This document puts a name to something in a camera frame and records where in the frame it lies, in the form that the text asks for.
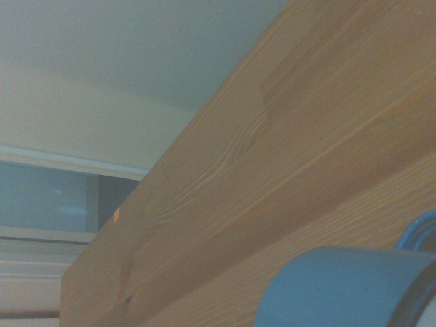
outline pine wood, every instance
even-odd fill
[[[252,326],[320,245],[436,199],[436,3],[291,1],[62,280],[61,326]]]

